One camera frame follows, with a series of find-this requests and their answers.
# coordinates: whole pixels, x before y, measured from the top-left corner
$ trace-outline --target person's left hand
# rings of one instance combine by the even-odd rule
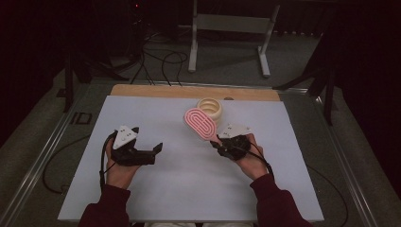
[[[106,146],[107,168],[113,166],[107,171],[106,184],[127,189],[131,184],[133,175],[135,175],[140,166],[120,166],[115,164],[112,160],[113,142],[114,140],[111,139]]]

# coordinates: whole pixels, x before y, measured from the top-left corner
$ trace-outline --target hand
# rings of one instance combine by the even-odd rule
[[[135,175],[136,170],[140,166],[120,166],[119,164],[115,164],[115,161],[112,160],[112,147],[114,140],[111,139],[106,146],[106,154],[107,154],[107,168],[111,167],[107,171],[107,180],[106,184],[111,186],[116,186],[119,188],[127,189],[132,181],[133,175]]]
[[[251,142],[250,152],[256,154],[257,156],[263,157],[263,148],[256,144],[254,135],[248,134],[247,138]],[[268,174],[265,164],[263,164],[261,160],[259,160],[256,157],[253,157],[250,154],[245,155],[245,157],[235,162],[241,167],[245,175],[250,177],[252,180],[256,180],[259,177]]]

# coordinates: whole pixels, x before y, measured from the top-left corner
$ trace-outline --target person's right hand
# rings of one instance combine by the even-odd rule
[[[256,154],[257,156],[263,157],[263,148],[259,147],[256,144],[254,135],[248,134],[247,138],[251,142],[250,152]],[[235,162],[241,167],[241,169],[245,173],[245,175],[250,177],[252,180],[256,180],[259,177],[268,174],[265,164],[263,164],[262,161],[259,160],[258,158],[253,157],[251,154],[247,154],[247,155],[245,155],[245,157],[243,157]]]

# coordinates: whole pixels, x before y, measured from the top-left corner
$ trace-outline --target metal frame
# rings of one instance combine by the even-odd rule
[[[166,85],[164,82],[158,83],[159,85]],[[254,89],[271,89],[270,87],[263,87],[263,86],[232,86],[232,85],[216,85],[216,84],[197,84],[197,83],[186,83],[185,85],[189,86],[214,86],[214,87],[233,87],[233,88],[254,88]],[[87,90],[86,85],[81,85],[78,89],[77,97],[78,99],[81,99],[84,95],[84,93]],[[304,96],[306,93],[307,89],[297,89],[297,88],[289,88],[285,91],[277,91],[279,94],[291,94],[291,95],[296,95],[296,96]],[[6,211],[4,214],[2,214],[2,217],[0,218],[0,226],[12,226],[12,223],[17,219],[20,211],[24,207],[25,202],[27,201],[30,193],[32,192],[33,188],[35,187],[36,182],[39,180],[42,171],[44,169],[44,165],[50,158],[51,154],[54,152],[57,144],[60,142],[61,137],[64,134],[64,131],[66,130],[68,126],[68,122],[73,117],[73,112],[76,108],[77,103],[79,100],[77,100],[74,105],[72,106],[71,110],[66,113],[61,120],[59,121],[59,124],[57,127],[54,129],[53,133],[49,137],[46,145],[44,146],[41,154],[33,164],[33,166],[30,168],[26,176],[24,177],[21,185],[19,186],[18,190],[14,194],[14,197],[12,198],[11,202],[9,203]],[[348,188],[350,190],[350,193],[354,199],[354,203],[358,209],[358,212],[361,216],[361,220],[363,221],[365,226],[369,227],[374,227],[378,226],[375,220],[375,216],[373,215],[370,205],[368,204],[365,196],[363,195],[363,191],[357,182],[357,178],[350,166],[350,164],[347,161],[346,155],[340,145],[339,139],[337,135],[335,134],[334,130],[332,127],[330,127],[327,122],[324,119],[323,116],[323,103],[320,100],[320,98],[316,98],[314,101],[314,106],[316,108],[316,111],[319,114],[319,119],[321,123],[324,125],[324,128],[326,129],[327,135],[329,136],[329,139],[331,143],[334,146],[334,154],[339,162],[340,170],[344,176],[344,180],[348,185]]]
[[[81,99],[85,94],[88,85],[80,85],[77,92],[77,98]],[[36,182],[42,175],[44,170],[44,166],[50,159],[52,153],[56,149],[57,144],[60,142],[62,136],[64,135],[65,130],[67,129],[69,122],[73,117],[73,112],[77,106],[78,101],[71,105],[68,113],[64,113],[61,117],[59,123],[56,128],[53,130],[52,134],[48,138],[44,148],[39,154],[36,161],[30,167],[29,171],[26,173],[23,178],[20,186],[15,192],[13,198],[11,199],[9,205],[7,206],[6,211],[2,214],[0,218],[0,226],[12,226],[14,221],[17,219],[21,210],[24,207],[27,199],[30,196],[33,188],[36,185]]]
[[[268,78],[270,76],[270,69],[268,60],[266,58],[266,49],[268,48],[279,8],[280,5],[274,7],[270,18],[198,14],[198,0],[194,0],[194,11],[192,18],[192,45],[191,53],[189,55],[188,71],[194,73],[197,70],[198,29],[239,31],[265,34],[265,42],[263,42],[262,46],[258,46],[257,52],[259,55],[263,76]]]

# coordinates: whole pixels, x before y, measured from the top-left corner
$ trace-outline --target dark background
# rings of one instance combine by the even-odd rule
[[[51,88],[52,79],[63,68],[69,44],[96,61],[110,63],[110,56],[124,55],[122,50],[132,33],[126,20],[125,1],[113,2],[115,5],[100,0],[0,3],[0,146]],[[200,11],[216,11],[215,2],[200,1]],[[271,8],[271,2],[259,0],[245,6],[239,0],[221,2],[221,14],[269,16],[265,15],[266,9]],[[287,31],[316,36],[325,31],[308,68],[326,66],[327,61],[335,65],[336,85],[342,89],[377,160],[400,196],[400,4],[342,3],[345,4],[339,8],[326,2],[285,1],[275,30],[279,35]],[[172,38],[177,38],[177,25],[191,24],[191,14],[191,1],[147,1],[148,22]]]

